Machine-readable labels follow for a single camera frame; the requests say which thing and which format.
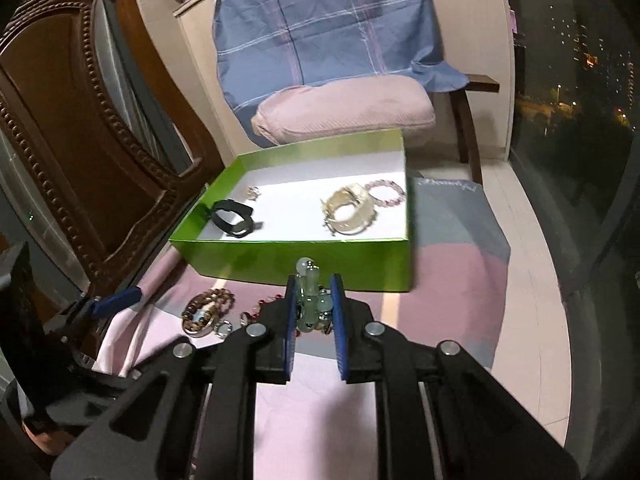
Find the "blue plaid cloth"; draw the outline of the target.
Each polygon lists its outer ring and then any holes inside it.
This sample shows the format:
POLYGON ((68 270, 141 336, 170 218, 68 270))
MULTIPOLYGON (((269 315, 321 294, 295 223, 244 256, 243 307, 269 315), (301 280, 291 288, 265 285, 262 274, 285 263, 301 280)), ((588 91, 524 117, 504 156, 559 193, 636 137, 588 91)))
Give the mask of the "blue plaid cloth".
POLYGON ((445 60, 433 0, 216 0, 213 40, 224 99, 250 142, 250 121, 274 92, 401 75, 427 92, 469 79, 445 60))

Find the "pink cushion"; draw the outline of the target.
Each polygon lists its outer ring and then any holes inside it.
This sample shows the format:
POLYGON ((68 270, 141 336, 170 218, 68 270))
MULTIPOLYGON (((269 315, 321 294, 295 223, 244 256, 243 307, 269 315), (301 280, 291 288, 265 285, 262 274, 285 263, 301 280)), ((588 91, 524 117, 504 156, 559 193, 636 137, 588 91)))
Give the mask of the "pink cushion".
POLYGON ((250 124, 258 136, 284 145, 387 129, 412 136, 434 127, 436 115, 417 81, 380 75, 285 88, 258 105, 250 124))

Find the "rhinestone ring brooch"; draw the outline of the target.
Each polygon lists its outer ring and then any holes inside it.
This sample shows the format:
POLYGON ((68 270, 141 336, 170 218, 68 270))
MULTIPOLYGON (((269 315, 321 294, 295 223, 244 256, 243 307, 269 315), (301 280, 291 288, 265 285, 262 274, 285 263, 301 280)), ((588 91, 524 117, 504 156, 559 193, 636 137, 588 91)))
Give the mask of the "rhinestone ring brooch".
POLYGON ((216 324, 214 328, 215 334, 221 338, 226 339, 234 331, 233 325, 228 320, 222 320, 216 324))

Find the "silver bangle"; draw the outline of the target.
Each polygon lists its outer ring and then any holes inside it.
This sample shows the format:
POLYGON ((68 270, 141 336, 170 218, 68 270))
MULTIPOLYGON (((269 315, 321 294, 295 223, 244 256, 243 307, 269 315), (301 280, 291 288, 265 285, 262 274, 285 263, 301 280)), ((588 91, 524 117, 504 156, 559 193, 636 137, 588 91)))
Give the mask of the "silver bangle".
POLYGON ((186 336, 201 338, 210 334, 219 320, 220 310, 214 304, 187 307, 182 312, 181 327, 186 336))

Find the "carved wooden chair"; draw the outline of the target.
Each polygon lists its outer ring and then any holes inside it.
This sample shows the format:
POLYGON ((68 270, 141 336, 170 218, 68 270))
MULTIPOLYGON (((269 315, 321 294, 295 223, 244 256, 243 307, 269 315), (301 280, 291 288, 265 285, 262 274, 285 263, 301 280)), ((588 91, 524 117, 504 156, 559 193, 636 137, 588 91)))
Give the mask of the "carved wooden chair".
POLYGON ((107 91, 99 0, 24 0, 1 36, 1 127, 78 258, 90 294, 126 287, 224 170, 204 122, 168 73, 136 0, 110 0, 134 64, 192 158, 162 162, 107 91))

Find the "pink striped bed sheet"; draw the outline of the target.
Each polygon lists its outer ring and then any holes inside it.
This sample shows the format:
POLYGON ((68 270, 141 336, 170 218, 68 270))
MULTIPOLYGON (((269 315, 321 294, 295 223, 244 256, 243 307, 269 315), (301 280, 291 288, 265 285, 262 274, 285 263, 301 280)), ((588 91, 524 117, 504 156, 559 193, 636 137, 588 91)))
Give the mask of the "pink striped bed sheet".
MULTIPOLYGON (((452 339, 491 367, 504 310, 511 249, 481 186, 413 178, 413 285, 402 294, 364 292, 373 315, 408 339, 452 339)), ((123 375, 182 333, 180 316, 200 292, 220 286, 167 248, 140 280, 141 301, 113 318, 96 369, 123 375)), ((254 475, 258 479, 373 479, 374 390, 338 374, 334 341, 296 342, 291 381, 257 389, 254 475)))

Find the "cream white wristwatch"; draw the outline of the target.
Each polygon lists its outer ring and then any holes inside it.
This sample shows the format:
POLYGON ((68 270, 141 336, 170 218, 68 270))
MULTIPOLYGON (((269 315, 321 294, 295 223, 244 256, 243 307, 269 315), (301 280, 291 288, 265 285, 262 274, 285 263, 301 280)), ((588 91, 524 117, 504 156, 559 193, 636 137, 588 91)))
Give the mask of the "cream white wristwatch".
POLYGON ((339 188, 322 202, 324 225, 332 235, 357 235, 376 219, 370 193, 359 184, 339 188))

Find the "green cardboard box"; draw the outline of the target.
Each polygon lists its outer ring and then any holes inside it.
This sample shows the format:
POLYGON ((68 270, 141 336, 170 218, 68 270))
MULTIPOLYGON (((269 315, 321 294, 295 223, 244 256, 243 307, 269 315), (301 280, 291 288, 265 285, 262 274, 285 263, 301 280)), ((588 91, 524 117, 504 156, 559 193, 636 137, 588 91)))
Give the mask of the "green cardboard box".
POLYGON ((357 235, 332 235, 322 202, 343 186, 385 180, 407 185, 404 140, 397 130, 344 134, 264 148, 235 159, 206 188, 170 241, 199 274, 283 285, 296 262, 311 258, 322 278, 340 274, 349 290, 406 292, 412 284, 410 208, 378 208, 357 235), (257 186, 252 202, 246 189, 257 186), (209 214, 217 200, 254 208, 262 228, 243 238, 221 232, 209 214))

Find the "black wristband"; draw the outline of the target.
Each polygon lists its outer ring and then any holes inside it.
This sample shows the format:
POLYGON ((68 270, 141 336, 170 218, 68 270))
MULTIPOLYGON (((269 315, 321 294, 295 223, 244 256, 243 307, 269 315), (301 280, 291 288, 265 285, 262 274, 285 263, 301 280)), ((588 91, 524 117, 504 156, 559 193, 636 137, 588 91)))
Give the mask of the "black wristband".
POLYGON ((236 200, 217 200, 209 214, 210 221, 221 232, 234 238, 247 237, 262 228, 254 219, 254 208, 236 200))

